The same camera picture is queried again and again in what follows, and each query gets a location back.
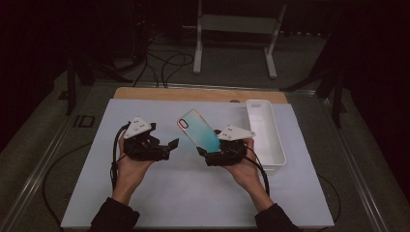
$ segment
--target phone case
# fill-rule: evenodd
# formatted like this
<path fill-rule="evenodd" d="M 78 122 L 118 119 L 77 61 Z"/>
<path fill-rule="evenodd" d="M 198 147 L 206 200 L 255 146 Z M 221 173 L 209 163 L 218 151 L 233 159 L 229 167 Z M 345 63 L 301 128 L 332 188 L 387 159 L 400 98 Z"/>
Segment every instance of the phone case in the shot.
<path fill-rule="evenodd" d="M 190 110 L 187 114 L 178 119 L 178 126 L 196 145 L 206 150 L 208 153 L 220 150 L 220 140 L 217 138 L 214 130 L 202 118 L 195 109 Z"/>

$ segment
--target table surface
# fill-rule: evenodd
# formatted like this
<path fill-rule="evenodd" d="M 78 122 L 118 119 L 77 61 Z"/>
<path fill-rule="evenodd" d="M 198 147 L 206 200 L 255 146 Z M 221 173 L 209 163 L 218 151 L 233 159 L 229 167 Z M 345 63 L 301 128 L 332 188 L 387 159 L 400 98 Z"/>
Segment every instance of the table surface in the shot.
<path fill-rule="evenodd" d="M 249 196 L 223 168 L 208 167 L 202 157 L 192 155 L 197 154 L 195 147 L 180 130 L 175 129 L 176 120 L 169 120 L 194 107 L 213 128 L 232 122 L 232 125 L 243 127 L 245 101 L 248 99 L 274 102 L 278 133 L 287 158 L 284 167 L 269 175 L 274 201 L 298 226 L 332 226 L 332 216 L 296 116 L 283 93 L 119 88 L 104 113 L 62 227 L 88 227 L 110 195 L 107 170 L 112 159 L 112 140 L 135 111 L 146 120 L 158 122 L 152 135 L 161 144 L 180 138 L 170 160 L 156 162 L 150 167 L 144 182 L 132 197 L 131 207 L 141 213 L 137 226 L 160 229 L 255 227 L 253 216 L 257 212 Z M 231 100 L 241 103 L 229 103 Z"/>

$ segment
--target hand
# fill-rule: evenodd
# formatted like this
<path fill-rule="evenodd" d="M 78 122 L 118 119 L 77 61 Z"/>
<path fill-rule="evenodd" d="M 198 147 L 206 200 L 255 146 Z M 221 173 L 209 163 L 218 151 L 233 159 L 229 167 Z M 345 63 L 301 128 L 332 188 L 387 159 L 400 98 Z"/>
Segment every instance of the hand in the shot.
<path fill-rule="evenodd" d="M 253 150 L 253 139 L 244 139 L 244 142 L 249 148 L 247 150 L 247 157 L 256 161 L 256 155 L 250 150 Z M 224 168 L 232 174 L 236 183 L 249 193 L 258 212 L 266 210 L 274 204 L 274 201 L 263 188 L 259 179 L 257 167 L 253 163 L 246 159 L 242 159 L 241 162 L 225 166 Z"/>
<path fill-rule="evenodd" d="M 112 193 L 112 199 L 128 205 L 133 192 L 141 184 L 145 173 L 154 162 L 129 158 L 124 153 L 124 135 L 120 137 L 118 144 L 120 146 L 120 160 L 118 162 L 117 185 Z"/>

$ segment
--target plastic tray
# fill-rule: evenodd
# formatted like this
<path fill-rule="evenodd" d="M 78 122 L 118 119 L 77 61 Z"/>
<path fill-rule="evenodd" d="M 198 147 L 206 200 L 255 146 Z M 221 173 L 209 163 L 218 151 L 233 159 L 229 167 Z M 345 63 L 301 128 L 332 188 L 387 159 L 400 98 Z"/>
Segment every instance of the plastic tray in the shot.
<path fill-rule="evenodd" d="M 254 152 L 266 173 L 273 174 L 286 164 L 272 104 L 266 100 L 248 100 L 250 129 L 255 132 Z"/>

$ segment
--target dark sleeve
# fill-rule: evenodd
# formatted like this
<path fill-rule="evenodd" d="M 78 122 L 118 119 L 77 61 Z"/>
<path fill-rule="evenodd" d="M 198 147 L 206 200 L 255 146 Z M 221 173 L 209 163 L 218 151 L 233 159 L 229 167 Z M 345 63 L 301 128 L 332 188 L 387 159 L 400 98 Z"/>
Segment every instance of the dark sleeve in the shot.
<path fill-rule="evenodd" d="M 301 231 L 292 223 L 284 210 L 274 204 L 269 209 L 264 210 L 255 216 L 256 225 L 260 232 L 293 232 Z"/>
<path fill-rule="evenodd" d="M 139 212 L 111 198 L 100 207 L 91 222 L 90 232 L 125 232 L 132 231 L 139 218 Z"/>

